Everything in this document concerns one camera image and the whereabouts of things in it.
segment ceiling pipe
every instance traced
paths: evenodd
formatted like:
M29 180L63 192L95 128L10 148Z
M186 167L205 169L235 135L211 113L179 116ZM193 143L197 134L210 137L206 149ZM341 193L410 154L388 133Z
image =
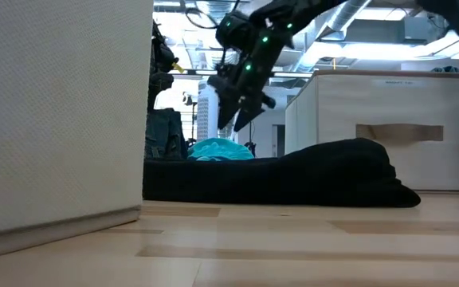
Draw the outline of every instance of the ceiling pipe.
M322 24L321 29L317 35L316 40L326 37L332 33L346 30L348 26L355 20L355 17L371 2L371 0L348 0L345 3L337 6L329 14L327 21ZM306 50L295 65L292 66L290 71L293 72L310 72L317 62L317 57L321 58L324 55L317 55L315 43Z

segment white cabinet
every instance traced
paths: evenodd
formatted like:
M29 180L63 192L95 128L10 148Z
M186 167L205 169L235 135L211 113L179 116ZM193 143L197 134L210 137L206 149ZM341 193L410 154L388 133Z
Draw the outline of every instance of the white cabinet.
M286 152L366 137L419 190L459 190L459 74L319 71L286 110Z

